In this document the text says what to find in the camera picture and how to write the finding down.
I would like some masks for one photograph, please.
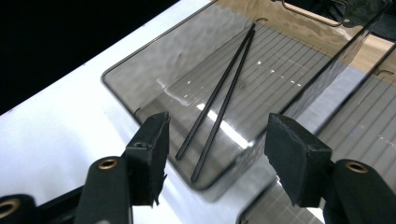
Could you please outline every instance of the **transparent plastic tray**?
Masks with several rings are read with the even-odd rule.
[[[364,162],[396,192],[396,50],[389,51],[347,97],[318,137],[332,160]]]
[[[169,161],[186,183],[198,190],[215,183],[226,189],[263,153],[268,114],[296,118],[303,112],[352,60],[386,5],[351,1],[342,24],[329,25],[282,2],[214,1],[109,68],[103,81],[140,122],[170,112]],[[184,159],[175,155],[254,21],[257,34],[201,176],[192,184],[237,65]]]
[[[332,160],[374,167],[396,191],[396,45],[378,62],[317,132]],[[320,209],[292,206],[279,182],[263,190],[239,215],[239,224],[323,223]]]

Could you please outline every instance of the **brass screw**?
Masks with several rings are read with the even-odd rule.
[[[99,163],[99,169],[109,170],[117,165],[118,161],[114,159],[105,160]]]
[[[359,174],[367,174],[369,172],[369,170],[367,169],[367,167],[365,167],[364,165],[354,162],[354,161],[349,161],[346,163],[346,167],[356,173]]]

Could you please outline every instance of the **metal rod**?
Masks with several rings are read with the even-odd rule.
[[[183,155],[186,152],[187,148],[189,147],[189,144],[190,144],[192,138],[195,136],[196,131],[200,127],[201,123],[204,121],[207,113],[209,112],[210,106],[212,106],[213,102],[215,101],[215,98],[218,95],[219,90],[220,90],[221,86],[223,85],[226,77],[230,74],[231,69],[233,68],[233,65],[236,62],[236,59],[238,58],[239,54],[241,53],[242,49],[244,48],[245,44],[247,43],[248,38],[250,37],[250,33],[253,31],[253,28],[255,27],[255,25],[256,24],[253,23],[250,26],[250,29],[247,32],[247,35],[245,36],[244,40],[242,41],[241,46],[236,51],[235,55],[233,56],[233,59],[231,60],[231,62],[228,65],[227,69],[225,70],[224,74],[222,75],[218,85],[213,90],[212,94],[210,95],[209,99],[207,100],[204,109],[202,110],[201,114],[198,116],[198,119],[193,124],[189,134],[187,135],[186,139],[184,140],[183,144],[181,145],[180,149],[178,150],[178,152],[176,154],[176,160],[177,161],[180,161],[183,158]]]
[[[233,89],[236,85],[236,81],[238,80],[239,75],[241,74],[245,59],[248,56],[248,50],[249,50],[251,42],[253,40],[254,33],[255,33],[254,30],[250,31],[250,34],[248,37],[248,42],[247,42],[247,47],[245,48],[244,54],[242,55],[241,62],[239,63],[238,69],[236,70],[235,76],[233,77],[233,82],[231,83],[230,89],[228,89],[227,95],[225,96],[225,99],[221,106],[218,117],[216,118],[215,124],[213,125],[212,131],[210,132],[209,137],[207,138],[206,144],[204,146],[204,150],[202,151],[202,154],[197,162],[197,165],[195,166],[194,172],[192,173],[192,176],[191,176],[192,183],[195,183],[198,180],[198,177],[199,177],[199,174],[201,173],[207,153],[209,152],[209,149],[212,146],[213,140],[216,137],[216,133],[219,130],[220,124],[224,117],[225,110],[227,109],[227,105],[230,102],[231,96],[233,95]]]

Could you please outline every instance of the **black background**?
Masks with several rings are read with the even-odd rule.
[[[0,0],[0,115],[175,2]]]

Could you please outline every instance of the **black rod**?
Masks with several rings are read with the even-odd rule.
[[[194,172],[192,173],[192,176],[191,176],[192,183],[195,183],[198,180],[198,177],[199,177],[199,174],[201,173],[207,153],[209,152],[209,149],[212,146],[213,140],[216,137],[216,133],[219,130],[220,124],[224,117],[225,110],[227,109],[227,105],[230,102],[231,96],[233,95],[233,89],[236,85],[239,75],[241,74],[242,67],[245,63],[245,59],[248,56],[248,50],[249,50],[251,42],[253,40],[254,33],[255,33],[255,30],[250,31],[250,35],[248,37],[248,42],[247,42],[247,47],[245,48],[244,54],[242,55],[242,59],[241,59],[241,62],[239,63],[238,69],[236,70],[235,77],[233,77],[233,82],[231,83],[230,89],[228,89],[227,95],[225,96],[225,99],[221,106],[218,117],[216,118],[215,124],[213,125],[212,131],[210,132],[209,137],[207,138],[206,144],[205,144],[204,149],[201,153],[201,156],[197,162],[197,165],[195,166]]]
[[[199,126],[201,123],[204,121],[207,113],[209,112],[210,106],[212,106],[213,102],[216,99],[216,96],[219,93],[219,90],[221,86],[223,85],[225,79],[227,76],[230,74],[231,69],[233,68],[233,65],[235,64],[239,54],[241,53],[242,49],[244,48],[245,44],[248,41],[248,38],[250,36],[250,33],[253,31],[253,28],[256,24],[253,23],[250,26],[249,31],[247,32],[247,35],[245,36],[244,40],[241,43],[241,46],[239,46],[239,49],[236,51],[235,55],[233,56],[233,59],[231,60],[230,64],[228,65],[227,69],[225,70],[224,74],[222,75],[218,85],[216,88],[213,90],[212,94],[210,95],[209,99],[206,102],[206,105],[204,109],[202,110],[201,114],[198,116],[198,119],[195,121],[194,125],[192,126],[189,134],[187,135],[186,139],[184,140],[183,144],[181,145],[180,149],[178,150],[176,154],[176,160],[180,161],[183,158],[184,153],[186,152],[187,148],[189,147],[189,144],[192,140],[192,138],[195,136],[196,131],[198,130]]]

